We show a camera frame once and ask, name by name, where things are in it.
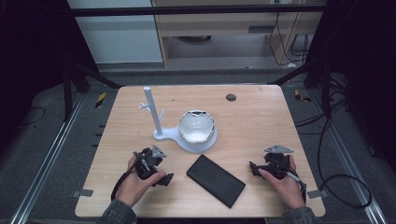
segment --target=white bowl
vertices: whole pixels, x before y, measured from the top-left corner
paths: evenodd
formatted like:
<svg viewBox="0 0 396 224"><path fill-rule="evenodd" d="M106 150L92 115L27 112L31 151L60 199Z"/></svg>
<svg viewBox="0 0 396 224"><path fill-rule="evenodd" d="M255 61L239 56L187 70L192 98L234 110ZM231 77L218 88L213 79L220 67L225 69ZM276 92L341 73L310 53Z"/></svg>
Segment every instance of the white bowl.
<svg viewBox="0 0 396 224"><path fill-rule="evenodd" d="M205 111L192 110L185 113L178 124L181 136L189 142L200 144L206 142L213 135L215 121Z"/></svg>

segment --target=human hand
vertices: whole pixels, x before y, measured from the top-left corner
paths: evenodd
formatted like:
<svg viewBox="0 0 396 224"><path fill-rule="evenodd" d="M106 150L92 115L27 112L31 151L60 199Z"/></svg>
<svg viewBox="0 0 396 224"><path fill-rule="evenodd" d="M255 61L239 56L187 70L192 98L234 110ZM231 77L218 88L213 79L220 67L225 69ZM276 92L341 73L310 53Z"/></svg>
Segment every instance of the human hand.
<svg viewBox="0 0 396 224"><path fill-rule="evenodd" d="M132 158L128 161L127 170L132 167L135 160L136 156L132 156ZM143 194L145 194L151 185L157 183L165 175L165 172L160 171L148 179L142 180L136 172L132 172L120 185L120 188L117 191L116 199L132 207L137 202L139 202Z"/></svg>
<svg viewBox="0 0 396 224"><path fill-rule="evenodd" d="M290 155L290 167L296 170L294 158ZM264 177L279 194L280 199L289 209L305 207L303 196L301 195L300 185L297 181L286 175L283 179L276 179L269 172L259 169L260 174Z"/></svg>

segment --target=wooden table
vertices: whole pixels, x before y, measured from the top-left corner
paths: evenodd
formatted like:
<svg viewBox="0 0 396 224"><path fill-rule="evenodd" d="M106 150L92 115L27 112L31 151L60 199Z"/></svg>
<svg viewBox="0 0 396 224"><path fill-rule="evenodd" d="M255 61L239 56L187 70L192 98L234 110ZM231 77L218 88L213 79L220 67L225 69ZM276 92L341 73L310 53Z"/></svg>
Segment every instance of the wooden table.
<svg viewBox="0 0 396 224"><path fill-rule="evenodd" d="M163 127L175 127L180 117L193 109L207 111L215 120L218 140L204 154L246 183L231 209L187 177L187 170L200 155L185 151L173 141L155 141L152 116L146 109L139 109L141 103L147 102L143 88L120 89L84 185L84 189L93 190L93 195L79 198L77 216L101 216L133 152L154 143L168 155L158 168L175 175L168 187L150 188L134 206L139 217L280 217L287 208L273 188L253 176L248 166L249 161L263 165L263 150L274 144L292 148L297 173L308 191L318 188L280 87L151 87L157 110L164 109ZM236 101L226 100L229 93L236 95ZM324 215L320 198L307 199L307 205L316 216Z"/></svg>

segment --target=white wall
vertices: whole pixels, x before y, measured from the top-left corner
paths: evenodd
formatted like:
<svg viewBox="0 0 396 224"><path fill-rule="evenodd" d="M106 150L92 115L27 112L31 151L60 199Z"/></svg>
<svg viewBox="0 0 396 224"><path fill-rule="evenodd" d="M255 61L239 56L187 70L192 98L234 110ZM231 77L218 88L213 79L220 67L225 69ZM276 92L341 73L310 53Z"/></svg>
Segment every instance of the white wall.
<svg viewBox="0 0 396 224"><path fill-rule="evenodd" d="M149 0L68 0L71 8L151 7ZM161 63L153 16L76 18L96 63Z"/></svg>

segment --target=metal rail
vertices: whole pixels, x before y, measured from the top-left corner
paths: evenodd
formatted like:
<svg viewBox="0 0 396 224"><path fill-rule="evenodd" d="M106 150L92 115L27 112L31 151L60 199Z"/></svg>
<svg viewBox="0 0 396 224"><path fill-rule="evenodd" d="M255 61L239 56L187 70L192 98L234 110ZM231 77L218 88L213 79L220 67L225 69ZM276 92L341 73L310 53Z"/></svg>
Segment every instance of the metal rail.
<svg viewBox="0 0 396 224"><path fill-rule="evenodd" d="M27 218L32 211L33 206L35 205L35 201L38 198L41 190L46 183L47 177L50 174L53 164L58 157L59 152L64 145L64 141L69 134L69 131L76 119L79 109L81 108L81 103L84 99L85 94L79 93L78 97L74 103L74 110L71 114L70 118L64 122L60 131L58 132L57 136L55 137L52 146L49 149L46 159L44 159L37 175L35 176L35 180L33 181L32 185L30 186L28 192L26 193L25 197L23 198L18 210L14 213L11 222L12 224L23 224L26 222Z"/></svg>
<svg viewBox="0 0 396 224"><path fill-rule="evenodd" d="M318 110L320 112L323 112L321 105L320 105L320 96L319 96L318 91L310 90L309 92L310 92L313 102L317 106ZM352 157L347 152L347 148L344 145L341 136L339 135L339 133L337 132L337 129L332 124L329 128L329 134L330 134L332 141L334 142L335 150L338 154L338 157L340 158L340 161L341 161L344 169L346 169L346 171L350 175L357 177L359 180L361 180L362 182L365 183L366 181L364 181L361 171L359 170L359 168L357 167L355 162L352 160ZM362 185L358 184L356 181L351 181L351 183L352 183L352 186L353 186L356 194L358 195L361 203L367 203L368 202L367 190L365 188L363 188ZM373 195L373 200L370 203L370 205L368 205L365 208L365 212L366 212L367 217L370 219L370 221L373 224L388 223L384 217L384 214L381 211L381 208L379 207L378 203L376 202L374 195Z"/></svg>

